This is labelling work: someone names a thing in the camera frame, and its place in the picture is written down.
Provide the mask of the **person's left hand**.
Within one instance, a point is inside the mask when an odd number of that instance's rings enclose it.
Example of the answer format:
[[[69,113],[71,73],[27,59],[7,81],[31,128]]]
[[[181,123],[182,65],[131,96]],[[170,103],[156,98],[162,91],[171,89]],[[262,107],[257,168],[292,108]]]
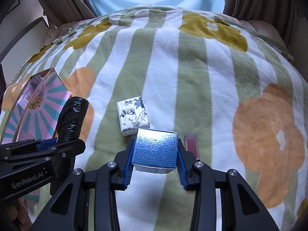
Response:
[[[18,198],[17,200],[13,200],[11,203],[7,203],[4,209],[11,221],[16,219],[19,220],[20,230],[28,231],[31,229],[32,222],[23,198]]]

